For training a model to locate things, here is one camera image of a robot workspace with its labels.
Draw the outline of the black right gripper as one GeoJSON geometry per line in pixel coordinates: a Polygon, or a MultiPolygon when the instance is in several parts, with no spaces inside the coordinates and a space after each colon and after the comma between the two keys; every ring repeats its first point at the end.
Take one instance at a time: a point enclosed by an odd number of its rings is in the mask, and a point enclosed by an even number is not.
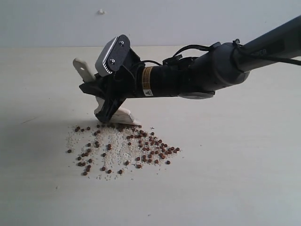
{"type": "Polygon", "coordinates": [[[167,65],[146,66],[131,49],[118,72],[82,83],[79,88],[95,96],[98,121],[126,123],[126,108],[121,107],[126,98],[176,97],[181,89],[181,71],[167,65]]]}

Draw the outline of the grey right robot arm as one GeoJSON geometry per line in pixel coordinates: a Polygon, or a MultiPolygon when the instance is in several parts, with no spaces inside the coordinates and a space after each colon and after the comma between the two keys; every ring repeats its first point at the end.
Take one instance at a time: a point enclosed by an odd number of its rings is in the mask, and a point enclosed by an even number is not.
{"type": "Polygon", "coordinates": [[[96,97],[94,114],[102,123],[136,125],[128,109],[128,98],[212,98],[217,90],[244,82],[251,70],[274,63],[300,65],[301,19],[296,17],[274,30],[242,45],[239,40],[211,46],[187,45],[184,50],[204,51],[202,56],[182,57],[178,50],[158,63],[142,61],[120,35],[101,51],[92,74],[87,64],[74,59],[83,93],[96,97]]]}

